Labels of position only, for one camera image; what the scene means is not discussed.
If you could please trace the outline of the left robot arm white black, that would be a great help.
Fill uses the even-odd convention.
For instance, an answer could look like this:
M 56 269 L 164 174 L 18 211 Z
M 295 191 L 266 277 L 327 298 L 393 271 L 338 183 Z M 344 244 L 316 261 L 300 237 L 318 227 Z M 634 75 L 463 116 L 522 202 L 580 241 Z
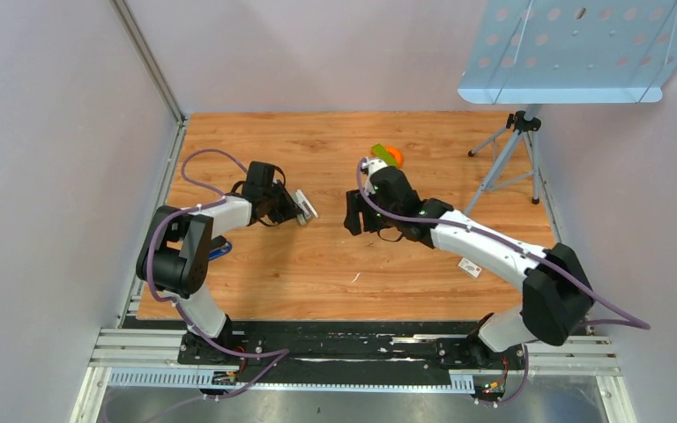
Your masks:
M 260 223 L 278 226 L 289 220 L 301 225 L 317 211 L 301 190 L 286 186 L 286 175 L 271 163 L 253 161 L 244 180 L 221 199 L 187 209 L 162 205 L 153 214 L 136 275 L 153 298 L 170 302 L 202 338 L 201 353 L 214 364 L 234 355 L 232 321 L 205 286 L 215 242 L 231 230 Z

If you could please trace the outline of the grey tripod stand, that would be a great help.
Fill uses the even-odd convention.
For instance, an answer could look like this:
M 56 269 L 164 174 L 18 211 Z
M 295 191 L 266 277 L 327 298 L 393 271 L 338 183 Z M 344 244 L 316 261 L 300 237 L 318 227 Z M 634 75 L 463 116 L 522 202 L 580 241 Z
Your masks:
M 542 125 L 541 120 L 538 118 L 541 109 L 541 104 L 530 104 L 524 110 L 518 110 L 509 114 L 506 123 L 498 131 L 468 152 L 468 156 L 472 158 L 484 147 L 491 145 L 493 164 L 473 194 L 472 199 L 465 207 L 464 214 L 471 214 L 484 192 L 503 189 L 529 177 L 532 178 L 531 202 L 533 204 L 541 202 L 540 191 L 543 178 L 539 169 L 540 151 L 538 137 L 538 132 Z M 523 143 L 525 146 L 531 170 L 505 182 L 499 182 L 505 167 L 510 162 L 516 147 L 520 143 Z

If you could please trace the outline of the green orange tape dispenser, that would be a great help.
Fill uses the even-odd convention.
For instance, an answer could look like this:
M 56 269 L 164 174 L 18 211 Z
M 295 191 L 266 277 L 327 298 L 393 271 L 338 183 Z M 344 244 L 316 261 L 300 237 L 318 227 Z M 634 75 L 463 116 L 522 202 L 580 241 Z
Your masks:
M 404 155 L 394 146 L 375 144 L 370 148 L 370 152 L 374 157 L 383 160 L 389 166 L 401 168 L 404 165 Z

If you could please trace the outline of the small white label card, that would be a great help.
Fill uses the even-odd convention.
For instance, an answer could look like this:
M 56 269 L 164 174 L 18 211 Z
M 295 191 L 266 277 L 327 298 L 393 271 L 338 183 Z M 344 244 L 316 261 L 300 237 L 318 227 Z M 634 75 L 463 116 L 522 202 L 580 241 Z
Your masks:
M 458 262 L 458 268 L 470 278 L 476 279 L 482 273 L 482 268 L 476 263 L 462 257 Z

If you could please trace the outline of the light blue perforated tray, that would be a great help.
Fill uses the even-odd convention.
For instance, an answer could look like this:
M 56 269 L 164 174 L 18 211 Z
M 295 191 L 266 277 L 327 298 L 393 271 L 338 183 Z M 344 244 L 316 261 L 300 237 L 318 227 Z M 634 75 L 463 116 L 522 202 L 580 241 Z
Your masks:
M 677 68 L 677 1 L 490 1 L 459 95 L 479 105 L 654 103 Z

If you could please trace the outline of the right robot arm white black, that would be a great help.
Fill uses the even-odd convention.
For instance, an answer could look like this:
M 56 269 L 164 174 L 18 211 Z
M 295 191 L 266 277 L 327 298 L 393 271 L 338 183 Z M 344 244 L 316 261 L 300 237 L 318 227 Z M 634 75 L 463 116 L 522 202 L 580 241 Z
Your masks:
M 345 228 L 352 234 L 394 228 L 402 239 L 454 253 L 514 286 L 520 305 L 490 313 L 465 338 L 478 367 L 492 367 L 503 352 L 532 341 L 563 345 L 594 304 L 573 249 L 548 249 L 479 224 L 436 198 L 418 196 L 405 174 L 380 159 L 357 165 L 357 189 L 346 194 Z

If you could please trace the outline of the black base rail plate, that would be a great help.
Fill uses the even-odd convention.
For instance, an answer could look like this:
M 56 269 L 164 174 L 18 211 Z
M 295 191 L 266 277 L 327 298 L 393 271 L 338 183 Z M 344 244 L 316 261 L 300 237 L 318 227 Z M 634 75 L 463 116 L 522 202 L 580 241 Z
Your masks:
M 471 321 L 236 321 L 230 353 L 189 334 L 177 321 L 138 321 L 104 330 L 92 361 L 111 367 L 213 371 L 224 382 L 446 383 L 470 375 L 475 391 L 504 376 L 565 375 L 591 341 L 580 333 L 561 346 L 512 346 L 473 360 L 465 351 Z

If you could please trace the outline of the beige grey stapler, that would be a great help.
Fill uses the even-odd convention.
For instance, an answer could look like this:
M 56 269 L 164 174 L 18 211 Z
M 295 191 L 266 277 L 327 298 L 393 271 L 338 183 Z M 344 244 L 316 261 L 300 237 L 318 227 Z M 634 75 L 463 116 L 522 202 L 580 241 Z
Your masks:
M 301 189 L 297 189 L 293 193 L 293 200 L 300 211 L 297 214 L 298 223 L 301 226 L 308 225 L 312 220 L 317 219 L 319 214 L 314 205 L 309 201 L 307 196 Z

